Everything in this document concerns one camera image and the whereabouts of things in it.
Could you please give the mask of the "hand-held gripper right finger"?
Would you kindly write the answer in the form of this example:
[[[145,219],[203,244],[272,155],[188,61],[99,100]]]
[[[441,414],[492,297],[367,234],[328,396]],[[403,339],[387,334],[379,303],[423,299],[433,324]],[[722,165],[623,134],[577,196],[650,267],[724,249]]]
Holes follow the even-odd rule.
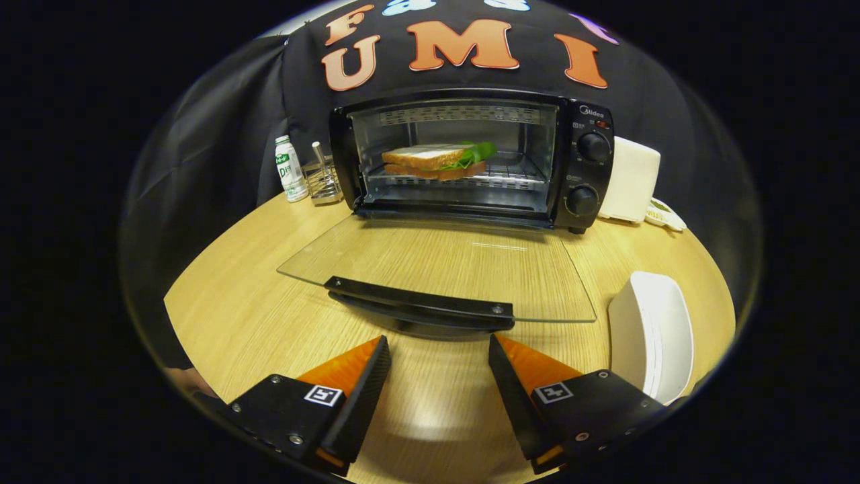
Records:
[[[535,474],[604,460],[651,430],[666,407],[610,370],[584,373],[492,334],[488,365]]]

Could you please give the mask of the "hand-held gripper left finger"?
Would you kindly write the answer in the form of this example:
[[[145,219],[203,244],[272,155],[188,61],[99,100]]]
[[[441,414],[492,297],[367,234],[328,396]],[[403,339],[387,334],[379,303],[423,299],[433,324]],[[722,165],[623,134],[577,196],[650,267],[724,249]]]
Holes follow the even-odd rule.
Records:
[[[390,369],[389,343],[380,335],[301,376],[266,376],[228,404],[228,417],[290,460],[347,476]]]

